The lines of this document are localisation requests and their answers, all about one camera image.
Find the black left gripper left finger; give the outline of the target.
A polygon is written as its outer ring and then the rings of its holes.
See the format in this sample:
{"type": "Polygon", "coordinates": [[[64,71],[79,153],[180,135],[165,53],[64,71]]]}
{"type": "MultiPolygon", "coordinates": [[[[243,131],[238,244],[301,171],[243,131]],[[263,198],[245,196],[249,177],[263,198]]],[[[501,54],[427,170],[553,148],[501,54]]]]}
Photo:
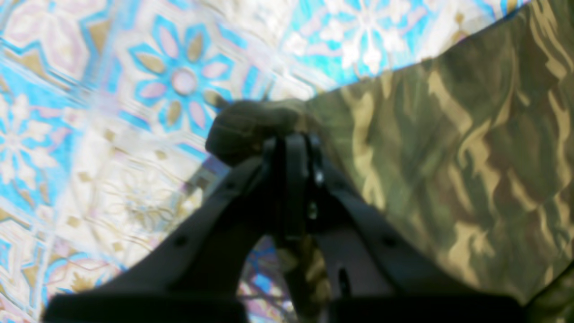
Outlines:
{"type": "Polygon", "coordinates": [[[54,296],[47,323],[248,323],[236,295],[244,261],[274,224],[266,206],[281,142],[233,168],[203,206],[131,269],[54,296]]]}

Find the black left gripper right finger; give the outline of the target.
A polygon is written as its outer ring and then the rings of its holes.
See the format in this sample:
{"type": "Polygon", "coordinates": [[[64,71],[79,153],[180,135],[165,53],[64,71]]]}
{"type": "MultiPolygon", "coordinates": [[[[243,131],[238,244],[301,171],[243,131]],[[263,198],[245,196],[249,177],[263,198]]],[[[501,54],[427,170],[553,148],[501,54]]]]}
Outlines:
{"type": "Polygon", "coordinates": [[[478,292],[410,245],[334,168],[315,135],[285,139],[285,235],[312,236],[331,301],[320,323],[518,323],[510,297],[478,292]]]}

